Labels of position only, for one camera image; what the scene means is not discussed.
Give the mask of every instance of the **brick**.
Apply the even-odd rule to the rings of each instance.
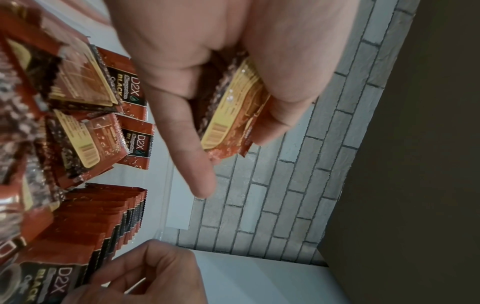
[[[345,134],[350,124],[352,116],[343,112],[335,111],[330,129],[323,141],[323,146],[318,158],[317,168],[331,170],[337,154],[339,153]]]
[[[236,159],[237,156],[234,155],[232,157],[222,160],[220,165],[213,167],[215,170],[215,174],[230,178]]]
[[[193,201],[193,206],[191,208],[190,225],[188,226],[188,230],[180,230],[180,234],[178,235],[178,245],[180,247],[195,248],[203,210],[204,201],[196,198]]]
[[[310,117],[312,116],[314,107],[315,104],[311,104],[297,122],[296,126],[289,130],[287,134],[285,134],[279,159],[291,162],[297,161],[300,148],[302,147],[302,142],[304,141],[305,133],[309,127]]]
[[[350,123],[350,127],[343,142],[344,145],[351,147],[360,147],[365,133],[369,126],[370,120],[374,115],[375,108],[382,96],[383,89],[365,86],[363,94],[361,95],[355,114]]]
[[[318,266],[327,266],[327,263],[325,263],[324,257],[320,254],[320,252],[315,250],[315,253],[313,254],[313,258],[311,259],[311,263],[313,265],[318,265]]]
[[[340,62],[336,68],[336,71],[342,74],[347,75],[350,71],[350,66],[359,47],[360,40],[364,33],[367,22],[369,21],[370,12],[374,7],[374,2],[372,0],[360,0],[360,5],[358,7],[358,12],[356,14],[355,21],[350,33],[350,37],[343,51],[343,55],[340,59]]]
[[[165,227],[165,230],[161,233],[161,241],[176,245],[179,237],[179,230],[171,227]]]
[[[303,192],[312,175],[315,162],[322,148],[322,141],[314,138],[305,137],[301,146],[300,155],[291,177],[289,185],[290,190]]]
[[[256,183],[268,185],[270,178],[277,163],[280,146],[283,137],[279,137],[270,142],[266,146],[260,147],[258,161],[256,162],[255,172],[253,173],[253,181]]]
[[[375,44],[382,43],[397,1],[398,0],[381,0],[375,2],[370,20],[363,34],[363,39]]]
[[[413,17],[402,12],[394,12],[386,32],[378,57],[373,64],[368,83],[384,88],[394,67]]]
[[[325,190],[325,186],[329,181],[330,173],[320,170],[314,170],[311,176],[310,184],[306,190],[305,197],[301,203],[298,217],[312,219],[315,210],[319,205],[320,198]]]
[[[222,216],[230,180],[224,177],[217,177],[216,182],[215,193],[206,199],[205,202],[203,217],[201,219],[201,224],[204,226],[218,227],[220,225],[220,218]]]
[[[230,252],[241,214],[241,208],[225,206],[216,238],[215,251]]]
[[[315,244],[304,242],[298,253],[296,262],[300,264],[310,264],[316,250],[317,246]]]
[[[413,14],[417,11],[419,3],[420,0],[398,0],[396,8]]]
[[[260,221],[258,222],[258,228],[256,229],[253,242],[251,244],[249,255],[263,257],[267,251],[267,247],[272,236],[272,231],[277,221],[275,214],[262,212]]]
[[[361,43],[351,67],[350,74],[346,78],[345,87],[338,102],[338,110],[353,113],[359,102],[360,95],[370,75],[378,49],[374,46]]]
[[[226,203],[242,207],[249,190],[250,178],[254,171],[256,155],[247,154],[245,158],[239,156],[236,160],[235,170],[231,177],[230,190]]]
[[[327,198],[321,199],[318,209],[316,210],[315,217],[311,222],[310,231],[306,237],[308,242],[320,242],[336,202],[336,200]]]
[[[297,259],[309,227],[309,220],[301,218],[296,219],[291,231],[291,236],[286,243],[285,251],[281,256],[282,259],[287,261],[295,261]]]
[[[249,149],[249,152],[251,153],[258,153],[259,152],[259,149],[260,149],[260,146],[257,145],[257,144],[252,144],[250,149]]]
[[[334,74],[316,102],[315,109],[311,116],[307,135],[324,139],[334,116],[335,108],[339,103],[340,94],[344,88],[346,77]]]
[[[215,238],[217,237],[217,230],[211,227],[200,227],[196,250],[212,252],[214,250]]]
[[[294,164],[279,161],[276,164],[273,179],[271,180],[270,189],[266,196],[264,211],[279,213],[282,202],[287,192],[287,187],[294,171]]]
[[[272,260],[280,260],[282,253],[284,252],[287,240],[284,238],[272,237],[268,250],[266,251],[265,258]]]
[[[274,236],[288,237],[294,224],[303,195],[296,192],[287,192],[280,215],[275,226]]]
[[[231,253],[233,255],[247,255],[249,253],[250,244],[252,243],[253,237],[253,234],[239,231],[236,234],[235,243],[233,244],[233,249],[231,250]]]
[[[267,188],[260,185],[250,185],[248,196],[246,197],[245,207],[240,220],[240,230],[245,232],[255,232],[257,222],[262,211]]]
[[[355,159],[356,151],[346,147],[340,149],[338,157],[336,158],[335,165],[330,174],[330,179],[326,184],[325,192],[323,195],[325,197],[330,197],[337,199],[342,191],[342,187],[347,177],[347,173],[352,166],[352,163]]]

